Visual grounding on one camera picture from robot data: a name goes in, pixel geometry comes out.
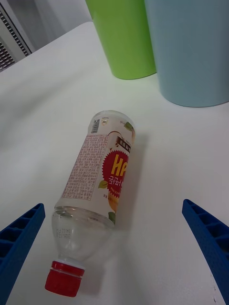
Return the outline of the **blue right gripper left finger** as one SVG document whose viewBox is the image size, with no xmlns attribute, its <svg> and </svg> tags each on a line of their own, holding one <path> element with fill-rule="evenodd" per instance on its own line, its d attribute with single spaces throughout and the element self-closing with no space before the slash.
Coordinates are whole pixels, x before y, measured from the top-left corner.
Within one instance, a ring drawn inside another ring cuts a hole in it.
<svg viewBox="0 0 229 305">
<path fill-rule="evenodd" d="M 44 219 L 39 203 L 0 232 L 0 304 L 6 304 Z"/>
</svg>

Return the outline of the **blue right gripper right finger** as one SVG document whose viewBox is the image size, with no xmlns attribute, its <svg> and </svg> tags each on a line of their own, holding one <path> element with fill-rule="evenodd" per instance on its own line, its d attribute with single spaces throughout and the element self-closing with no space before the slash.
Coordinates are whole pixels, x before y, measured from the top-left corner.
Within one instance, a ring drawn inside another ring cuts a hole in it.
<svg viewBox="0 0 229 305">
<path fill-rule="evenodd" d="M 229 301 L 229 227 L 185 199 L 182 214 L 211 270 L 224 302 Z"/>
</svg>

